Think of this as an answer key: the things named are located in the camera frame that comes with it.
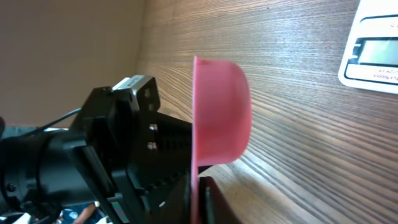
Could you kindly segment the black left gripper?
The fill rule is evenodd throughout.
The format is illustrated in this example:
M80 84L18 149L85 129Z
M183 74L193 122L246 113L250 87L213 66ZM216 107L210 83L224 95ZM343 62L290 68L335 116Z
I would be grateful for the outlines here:
M159 108L155 78L135 75L93 89L72 122L74 157L114 223L147 223L150 172L191 173L192 125Z

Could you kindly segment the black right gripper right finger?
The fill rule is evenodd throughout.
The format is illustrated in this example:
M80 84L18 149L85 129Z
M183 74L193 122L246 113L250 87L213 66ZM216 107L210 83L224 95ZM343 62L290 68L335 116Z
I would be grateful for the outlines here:
M199 217L202 224L242 224L212 177L200 177Z

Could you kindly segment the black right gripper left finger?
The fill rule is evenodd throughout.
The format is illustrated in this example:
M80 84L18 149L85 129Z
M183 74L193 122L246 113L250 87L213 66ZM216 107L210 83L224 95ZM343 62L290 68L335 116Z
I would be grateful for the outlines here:
M190 171L153 171L147 175L147 223L185 223L188 220Z

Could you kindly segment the pink measuring scoop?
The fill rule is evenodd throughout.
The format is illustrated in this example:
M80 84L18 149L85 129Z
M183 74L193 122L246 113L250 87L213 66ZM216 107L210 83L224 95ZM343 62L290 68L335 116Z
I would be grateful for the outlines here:
M247 77L230 60L195 57L192 92L190 223L200 221L199 168L228 164L246 150L252 104Z

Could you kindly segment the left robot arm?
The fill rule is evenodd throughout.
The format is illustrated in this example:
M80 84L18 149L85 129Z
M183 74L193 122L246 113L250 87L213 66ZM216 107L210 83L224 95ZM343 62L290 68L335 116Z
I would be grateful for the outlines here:
M99 202L113 223L188 223L192 125L159 112L154 77L94 88L66 130L1 140L1 214L54 222Z

